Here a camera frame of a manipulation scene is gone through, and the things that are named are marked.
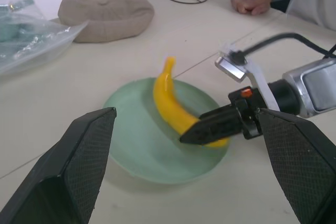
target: plastic bag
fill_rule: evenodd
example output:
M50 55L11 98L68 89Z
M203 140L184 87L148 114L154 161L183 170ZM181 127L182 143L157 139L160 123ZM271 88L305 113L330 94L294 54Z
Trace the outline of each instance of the plastic bag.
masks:
M85 28L47 21L34 0L0 0L0 74L24 71L63 53Z

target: beige hat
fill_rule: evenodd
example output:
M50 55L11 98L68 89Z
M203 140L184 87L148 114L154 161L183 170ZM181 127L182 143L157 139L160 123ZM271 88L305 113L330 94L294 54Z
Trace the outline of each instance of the beige hat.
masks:
M89 21L75 42L108 42L136 36L148 27L154 8L147 0L62 0L58 17L74 26Z

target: table surface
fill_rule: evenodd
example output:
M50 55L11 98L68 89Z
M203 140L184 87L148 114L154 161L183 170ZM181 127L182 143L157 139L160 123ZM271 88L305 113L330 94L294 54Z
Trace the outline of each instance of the table surface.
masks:
M59 59L0 81L0 209L71 121L101 108L122 85L157 76L167 56L174 75L204 90L219 104L238 84L214 66L224 43L245 47L284 31L331 48L336 33L271 10L252 17L234 12L230 0L182 5L149 0L152 24L141 35L106 44L73 44ZM320 56L285 40L254 55L268 81ZM336 112L313 118L333 141ZM109 160L90 223L299 223L272 172L263 138L233 137L220 165L183 186L134 178Z

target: banana stem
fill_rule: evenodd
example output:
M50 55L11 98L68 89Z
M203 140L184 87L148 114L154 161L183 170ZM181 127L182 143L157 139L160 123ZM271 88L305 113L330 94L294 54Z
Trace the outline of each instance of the banana stem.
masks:
M164 64L163 72L171 74L174 65L175 65L175 58L174 57L168 57L166 59L165 64Z

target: yellow banana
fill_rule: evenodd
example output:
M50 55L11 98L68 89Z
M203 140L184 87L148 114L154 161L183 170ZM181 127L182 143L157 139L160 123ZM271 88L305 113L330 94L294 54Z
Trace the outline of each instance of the yellow banana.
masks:
M174 96L174 83L172 79L174 65L175 58L168 57L163 72L155 81L153 96L156 108L163 120L175 129L179 135L182 135L198 122L199 119L187 113ZM224 147L227 144L228 138L223 138L206 146Z

